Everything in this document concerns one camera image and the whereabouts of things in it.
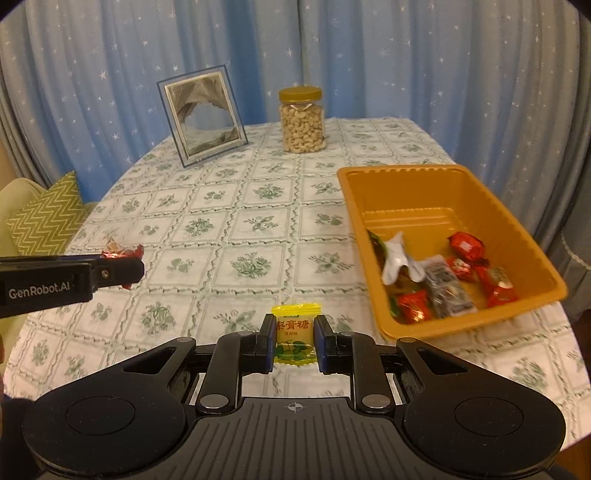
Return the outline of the red silver shiny candy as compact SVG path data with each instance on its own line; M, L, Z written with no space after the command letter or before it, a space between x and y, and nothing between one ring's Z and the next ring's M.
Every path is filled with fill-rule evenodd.
M141 281L145 273L143 263L144 247L138 244L135 247L123 247L110 238L106 247L101 252L101 257L114 260L116 284L130 290L134 284Z

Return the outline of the yellow candy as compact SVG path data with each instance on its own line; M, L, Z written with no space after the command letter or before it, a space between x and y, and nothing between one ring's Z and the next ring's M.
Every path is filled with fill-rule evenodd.
M322 313L318 303L274 306L276 347L274 360L281 364L304 366L317 361L314 321Z

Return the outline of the small red figure candy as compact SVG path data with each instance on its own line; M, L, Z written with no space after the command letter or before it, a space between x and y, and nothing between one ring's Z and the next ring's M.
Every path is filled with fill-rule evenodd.
M394 297L394 303L396 304L397 317L404 324L418 324L434 319L426 290L399 294Z

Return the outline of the green long snack packet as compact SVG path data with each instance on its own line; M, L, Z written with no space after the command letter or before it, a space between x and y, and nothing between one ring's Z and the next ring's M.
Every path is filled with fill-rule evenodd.
M387 241L370 231L369 236L377 259L383 260L380 265L382 267L381 280L384 285L396 283L401 273L406 273L414 283L421 283L425 280L425 268L407 253L402 231L397 232L393 238Z

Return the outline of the clear grey snack packet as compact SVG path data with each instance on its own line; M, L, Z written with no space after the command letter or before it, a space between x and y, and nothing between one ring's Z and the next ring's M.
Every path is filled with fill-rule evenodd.
M443 256L421 261L424 282L436 315L440 318L475 313L477 308Z

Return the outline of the large red snack packet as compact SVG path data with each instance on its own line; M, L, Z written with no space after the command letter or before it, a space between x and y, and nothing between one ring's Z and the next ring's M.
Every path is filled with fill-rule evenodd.
M470 265L488 266L484 243L474 235L458 231L448 237L451 249L458 258Z

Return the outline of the green zigzag cushion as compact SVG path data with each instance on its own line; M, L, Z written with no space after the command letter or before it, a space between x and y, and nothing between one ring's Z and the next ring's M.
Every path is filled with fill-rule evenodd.
M58 255L65 252L87 214L71 171L12 214L7 227L20 255Z

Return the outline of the pale yellow sofa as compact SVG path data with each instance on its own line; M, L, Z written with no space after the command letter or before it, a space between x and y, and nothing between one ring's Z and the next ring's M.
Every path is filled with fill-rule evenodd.
M0 193L0 254L2 257L18 256L19 252L10 235L6 220L14 213L37 199L45 189L37 183L17 178L6 185Z

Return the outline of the white green floral tablecloth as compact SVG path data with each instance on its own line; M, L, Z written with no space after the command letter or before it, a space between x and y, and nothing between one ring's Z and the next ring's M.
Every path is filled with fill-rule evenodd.
M144 278L18 320L7 394L34 399L175 337L211 344L254 330L279 304L317 302L335 330L376 335L337 173L449 157L409 120L332 119L327 128L317 154L284 152L276 124L249 127L245 148L191 168L171 139L146 153L68 248L142 245Z

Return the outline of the orange plastic tray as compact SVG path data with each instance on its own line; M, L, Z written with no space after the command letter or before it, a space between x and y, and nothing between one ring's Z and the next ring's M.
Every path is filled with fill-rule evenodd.
M483 327L527 313L567 296L567 286L521 223L467 168L460 165L399 165L339 169L339 183L356 238L370 305L381 335L428 339ZM492 266L502 267L517 301L489 307L478 283L466 289L476 312L459 317L402 324L390 311L382 271L370 235L389 240L403 233L416 260L453 250L449 238L467 232L481 240Z

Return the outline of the small red candy in tray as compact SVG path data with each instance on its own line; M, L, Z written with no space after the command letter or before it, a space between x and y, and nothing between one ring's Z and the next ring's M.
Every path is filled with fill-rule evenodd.
M448 257L446 263L460 281L468 283L477 281L474 267L465 260L458 257Z

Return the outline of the cashew jar gold lid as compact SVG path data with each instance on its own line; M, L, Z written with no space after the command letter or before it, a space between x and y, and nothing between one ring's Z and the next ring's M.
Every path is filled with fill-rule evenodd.
M322 89L315 86L284 88L279 92L279 100L283 150L304 154L325 149Z

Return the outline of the grey curtain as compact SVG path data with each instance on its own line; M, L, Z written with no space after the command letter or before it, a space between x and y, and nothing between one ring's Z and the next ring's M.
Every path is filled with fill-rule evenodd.
M548 256L568 288L562 306L571 323L590 309L590 233L569 236L562 229L548 250Z

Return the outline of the blue star curtain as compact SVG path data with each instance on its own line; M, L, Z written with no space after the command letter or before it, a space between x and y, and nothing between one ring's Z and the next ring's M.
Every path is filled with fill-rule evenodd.
M1 23L18 171L103 197L169 134L157 85L228 69L242 121L315 85L339 118L406 117L541 243L590 136L590 24L566 1L25 1Z

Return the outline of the sand art picture frame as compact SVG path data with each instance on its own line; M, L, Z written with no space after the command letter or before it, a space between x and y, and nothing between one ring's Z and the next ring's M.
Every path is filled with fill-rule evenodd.
M247 143L225 66L177 75L157 87L183 167Z

